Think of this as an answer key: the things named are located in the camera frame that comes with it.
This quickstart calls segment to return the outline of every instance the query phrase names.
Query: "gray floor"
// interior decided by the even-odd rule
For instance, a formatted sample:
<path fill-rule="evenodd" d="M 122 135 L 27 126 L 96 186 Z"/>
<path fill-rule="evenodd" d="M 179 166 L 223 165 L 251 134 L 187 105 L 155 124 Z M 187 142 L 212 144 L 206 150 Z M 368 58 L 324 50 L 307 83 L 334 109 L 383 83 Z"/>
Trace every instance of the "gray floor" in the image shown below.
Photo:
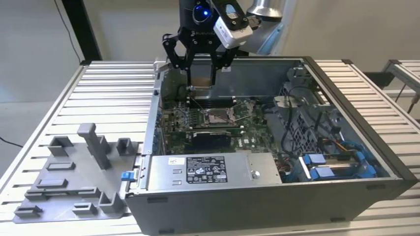
<path fill-rule="evenodd" d="M 51 102 L 0 103 L 0 136 L 24 145 L 52 105 Z M 20 148 L 0 141 L 0 176 L 3 176 Z"/>

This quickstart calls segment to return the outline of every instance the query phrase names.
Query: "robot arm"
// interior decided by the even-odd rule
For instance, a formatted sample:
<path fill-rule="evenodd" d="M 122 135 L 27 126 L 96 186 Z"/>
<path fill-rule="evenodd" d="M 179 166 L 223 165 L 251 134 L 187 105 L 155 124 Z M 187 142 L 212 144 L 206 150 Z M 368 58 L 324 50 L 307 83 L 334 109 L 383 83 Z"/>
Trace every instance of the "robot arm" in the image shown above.
<path fill-rule="evenodd" d="M 211 80 L 215 85 L 216 71 L 231 66 L 239 47 L 252 36 L 252 29 L 262 22 L 260 17 L 266 17 L 260 13 L 262 6 L 268 2 L 271 1 L 255 1 L 251 8 L 255 10 L 247 17 L 236 0 L 180 0 L 180 28 L 178 34 L 164 35 L 163 45 L 174 67 L 187 72 L 188 85 L 196 54 L 210 54 Z M 187 49 L 184 57 L 175 51 L 178 41 Z"/>

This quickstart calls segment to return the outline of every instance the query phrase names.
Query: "black cable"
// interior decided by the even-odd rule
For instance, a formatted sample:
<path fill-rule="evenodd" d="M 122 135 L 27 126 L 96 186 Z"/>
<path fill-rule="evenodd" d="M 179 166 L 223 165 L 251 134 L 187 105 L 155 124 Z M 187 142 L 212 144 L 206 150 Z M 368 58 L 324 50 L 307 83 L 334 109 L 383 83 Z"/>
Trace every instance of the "black cable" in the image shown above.
<path fill-rule="evenodd" d="M 2 137 L 0 137 L 0 140 L 2 140 L 3 142 L 6 142 L 7 144 L 15 145 L 15 146 L 18 146 L 18 147 L 20 147 L 20 148 L 24 147 L 24 146 L 22 146 L 22 145 L 16 144 L 16 143 L 10 142 L 8 140 L 6 140 L 6 139 L 2 138 Z"/>
<path fill-rule="evenodd" d="M 288 151 L 284 147 L 284 140 L 287 139 L 288 133 L 291 131 L 291 125 L 292 125 L 292 116 L 294 116 L 294 109 L 292 109 L 292 102 L 291 102 L 291 98 L 288 97 L 288 102 L 290 102 L 290 117 L 288 117 L 288 123 L 287 123 L 287 130 L 283 134 L 282 137 L 282 141 L 280 141 L 280 145 L 282 145 L 282 149 L 283 151 L 291 156 L 294 157 L 294 153 L 291 151 Z"/>
<path fill-rule="evenodd" d="M 295 86 L 294 88 L 291 88 L 291 90 L 288 92 L 288 96 L 291 96 L 291 93 L 292 93 L 294 89 L 307 89 L 307 90 L 310 90 L 314 93 L 312 89 L 310 89 L 308 87 L 306 87 L 306 86 Z"/>
<path fill-rule="evenodd" d="M 408 108 L 408 111 L 407 111 L 408 114 L 410 114 L 410 112 L 412 112 L 414 107 L 415 107 L 415 103 L 412 103 L 412 104 L 410 105 L 410 108 Z"/>
<path fill-rule="evenodd" d="M 318 118 L 316 118 L 316 122 L 315 122 L 315 131 L 318 131 L 318 127 L 319 127 L 319 125 L 320 125 L 322 118 L 323 118 L 323 112 L 320 112 L 320 113 L 318 114 Z"/>
<path fill-rule="evenodd" d="M 68 30 L 68 27 L 67 27 L 64 19 L 63 19 L 62 11 L 60 11 L 60 8 L 59 8 L 59 5 L 58 5 L 58 0 L 54 0 L 54 3 L 55 3 L 55 7 L 58 8 L 58 12 L 60 14 L 62 22 L 63 22 L 63 25 L 66 27 L 66 30 L 67 30 L 67 33 L 68 33 L 68 38 L 71 40 L 72 48 L 74 48 L 75 54 L 78 56 L 79 64 L 80 64 L 82 60 L 80 60 L 80 57 L 79 57 L 79 54 L 78 54 L 78 51 L 76 51 L 76 48 L 75 48 L 71 31 Z"/>
<path fill-rule="evenodd" d="M 407 86 L 407 85 L 403 86 L 402 91 L 400 91 L 399 95 L 396 96 L 395 102 L 399 101 L 399 98 L 400 98 L 400 96 L 402 96 L 402 93 L 403 93 L 403 91 L 404 91 L 406 86 Z"/>

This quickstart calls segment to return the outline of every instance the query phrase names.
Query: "white wall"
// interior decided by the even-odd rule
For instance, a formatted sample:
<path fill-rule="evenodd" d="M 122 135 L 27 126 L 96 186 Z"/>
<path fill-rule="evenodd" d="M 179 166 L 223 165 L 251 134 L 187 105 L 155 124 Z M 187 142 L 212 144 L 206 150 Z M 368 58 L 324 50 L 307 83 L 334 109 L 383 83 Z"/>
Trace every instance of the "white wall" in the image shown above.
<path fill-rule="evenodd" d="M 79 62 L 52 0 L 0 0 L 0 102 L 51 101 Z"/>
<path fill-rule="evenodd" d="M 283 54 L 351 59 L 366 71 L 420 59 L 419 9 L 420 0 L 298 0 Z"/>

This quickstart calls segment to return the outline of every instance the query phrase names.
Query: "slotted metal surface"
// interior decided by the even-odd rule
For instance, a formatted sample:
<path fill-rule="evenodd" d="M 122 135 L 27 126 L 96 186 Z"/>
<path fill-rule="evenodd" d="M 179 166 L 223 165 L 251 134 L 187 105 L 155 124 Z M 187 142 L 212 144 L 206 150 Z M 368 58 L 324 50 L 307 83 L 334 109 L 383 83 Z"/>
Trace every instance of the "slotted metal surface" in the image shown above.
<path fill-rule="evenodd" d="M 396 107 L 375 84 L 354 65 L 340 60 L 318 61 L 323 70 L 359 112 L 374 126 L 398 156 L 420 178 L 420 129 L 414 119 Z M 144 141 L 148 106 L 152 96 L 152 63 L 94 62 L 80 68 L 60 98 L 54 104 L 22 153 L 0 180 L 0 233 L 30 235 L 34 232 L 72 235 L 138 235 L 140 228 L 127 214 L 118 220 L 92 220 L 16 225 L 11 222 L 14 211 L 24 199 L 46 164 L 50 151 L 46 145 L 54 135 L 66 134 L 72 142 L 83 142 L 76 134 L 78 124 L 96 122 L 98 132 L 108 141 L 130 137 Z M 420 232 L 420 184 L 396 200 L 376 203 L 360 216 L 346 223 L 283 227 L 232 232 L 199 234 L 226 235 L 335 235 L 379 236 L 415 235 Z"/>

